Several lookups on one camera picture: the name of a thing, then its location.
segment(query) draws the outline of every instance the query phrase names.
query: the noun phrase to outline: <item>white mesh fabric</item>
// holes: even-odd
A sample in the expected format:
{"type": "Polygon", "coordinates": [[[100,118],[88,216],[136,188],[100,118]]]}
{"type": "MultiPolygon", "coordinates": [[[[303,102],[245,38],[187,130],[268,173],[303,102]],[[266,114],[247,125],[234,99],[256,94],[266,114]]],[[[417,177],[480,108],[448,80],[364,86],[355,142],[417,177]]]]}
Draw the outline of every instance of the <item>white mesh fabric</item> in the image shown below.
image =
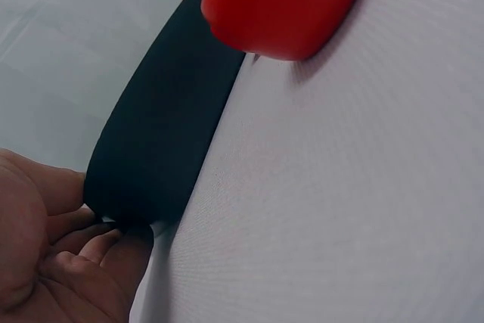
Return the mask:
{"type": "Polygon", "coordinates": [[[253,61],[151,280],[169,321],[484,321],[484,0],[358,0],[253,61]]]}

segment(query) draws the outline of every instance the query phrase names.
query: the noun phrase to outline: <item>hand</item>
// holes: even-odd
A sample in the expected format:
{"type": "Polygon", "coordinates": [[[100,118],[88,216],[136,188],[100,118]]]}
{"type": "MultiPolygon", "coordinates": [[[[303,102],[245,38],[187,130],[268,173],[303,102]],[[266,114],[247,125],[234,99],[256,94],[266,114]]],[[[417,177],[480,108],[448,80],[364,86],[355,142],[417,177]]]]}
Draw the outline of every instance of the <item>hand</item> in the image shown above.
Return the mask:
{"type": "Polygon", "coordinates": [[[153,233],[82,206],[84,176],[0,150],[0,321],[126,323],[153,233]]]}

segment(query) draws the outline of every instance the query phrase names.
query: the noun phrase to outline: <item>black fabric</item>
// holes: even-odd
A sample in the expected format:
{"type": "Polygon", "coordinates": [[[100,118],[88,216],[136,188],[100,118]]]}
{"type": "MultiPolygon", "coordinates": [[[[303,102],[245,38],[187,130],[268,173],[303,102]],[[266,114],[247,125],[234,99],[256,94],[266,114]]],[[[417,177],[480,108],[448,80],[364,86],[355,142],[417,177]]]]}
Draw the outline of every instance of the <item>black fabric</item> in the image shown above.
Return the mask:
{"type": "Polygon", "coordinates": [[[96,145],[85,202],[121,222],[181,218],[244,53],[184,0],[126,86],[96,145]]]}

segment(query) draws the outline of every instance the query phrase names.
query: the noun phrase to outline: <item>red object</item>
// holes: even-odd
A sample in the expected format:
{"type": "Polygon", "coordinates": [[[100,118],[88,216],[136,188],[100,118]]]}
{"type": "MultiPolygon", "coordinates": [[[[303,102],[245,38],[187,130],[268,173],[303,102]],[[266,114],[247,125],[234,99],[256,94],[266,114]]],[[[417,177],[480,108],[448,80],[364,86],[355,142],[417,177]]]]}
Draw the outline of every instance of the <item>red object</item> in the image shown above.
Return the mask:
{"type": "Polygon", "coordinates": [[[202,0],[213,34],[245,52],[281,60],[311,57],[354,0],[202,0]]]}

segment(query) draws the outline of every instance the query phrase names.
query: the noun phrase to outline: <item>white surface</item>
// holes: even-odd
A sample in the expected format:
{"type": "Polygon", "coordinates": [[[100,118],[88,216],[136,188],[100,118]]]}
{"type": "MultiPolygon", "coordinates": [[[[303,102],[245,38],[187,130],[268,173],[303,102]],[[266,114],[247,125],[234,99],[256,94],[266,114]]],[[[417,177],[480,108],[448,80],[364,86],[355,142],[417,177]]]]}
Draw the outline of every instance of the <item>white surface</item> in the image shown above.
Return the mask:
{"type": "Polygon", "coordinates": [[[484,0],[359,0],[314,60],[252,62],[158,266],[170,322],[483,322],[484,0]]]}
{"type": "Polygon", "coordinates": [[[117,98],[178,3],[0,0],[0,147],[84,170],[117,98]]]}

